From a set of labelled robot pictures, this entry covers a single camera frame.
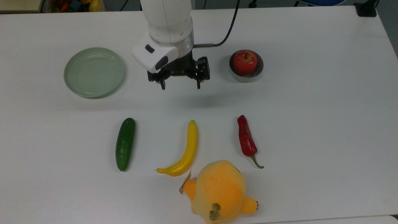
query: green cucumber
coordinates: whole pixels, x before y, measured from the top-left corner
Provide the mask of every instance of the green cucumber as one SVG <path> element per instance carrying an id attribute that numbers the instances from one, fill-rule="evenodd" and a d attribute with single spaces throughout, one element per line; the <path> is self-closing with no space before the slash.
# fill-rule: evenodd
<path id="1" fill-rule="evenodd" d="M 129 166 L 133 139 L 135 134 L 135 121 L 127 118 L 120 126 L 116 141 L 116 165 L 120 171 L 125 171 Z"/>

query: white robot arm housing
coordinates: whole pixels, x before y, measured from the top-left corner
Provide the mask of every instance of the white robot arm housing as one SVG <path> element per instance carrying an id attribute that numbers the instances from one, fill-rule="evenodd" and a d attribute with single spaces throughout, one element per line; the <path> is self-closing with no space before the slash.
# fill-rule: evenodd
<path id="1" fill-rule="evenodd" d="M 150 73 L 191 52 L 190 0 L 141 0 L 148 31 L 133 48 L 133 57 Z"/>

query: blue chair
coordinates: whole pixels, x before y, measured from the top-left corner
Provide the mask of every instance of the blue chair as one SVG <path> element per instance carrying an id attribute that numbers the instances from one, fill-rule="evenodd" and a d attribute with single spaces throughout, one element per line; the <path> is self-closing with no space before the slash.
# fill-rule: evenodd
<path id="1" fill-rule="evenodd" d="M 294 7 L 297 7 L 300 2 L 306 3 L 308 6 L 336 6 L 345 0 L 300 0 L 296 1 Z"/>

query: pepper stem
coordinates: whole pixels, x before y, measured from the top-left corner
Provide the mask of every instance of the pepper stem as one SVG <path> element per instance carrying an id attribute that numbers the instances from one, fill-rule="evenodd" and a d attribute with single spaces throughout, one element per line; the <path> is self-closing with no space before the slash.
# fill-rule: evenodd
<path id="1" fill-rule="evenodd" d="M 250 156 L 250 158 L 253 160 L 254 164 L 255 164 L 258 168 L 260 168 L 260 169 L 263 169 L 263 168 L 264 168 L 264 166 L 258 165 L 258 163 L 257 163 L 257 161 L 256 161 L 256 157 L 255 157 L 254 155 Z"/>

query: stuffed animal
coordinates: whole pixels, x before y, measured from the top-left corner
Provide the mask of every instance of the stuffed animal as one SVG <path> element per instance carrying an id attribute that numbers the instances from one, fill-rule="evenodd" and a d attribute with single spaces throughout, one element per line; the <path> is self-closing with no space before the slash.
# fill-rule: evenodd
<path id="1" fill-rule="evenodd" d="M 183 190 L 191 200 L 192 210 L 206 224 L 229 222 L 240 214 L 253 214 L 256 200 L 245 195 L 246 181 L 229 161 L 219 160 L 205 166 L 197 180 L 187 180 Z"/>

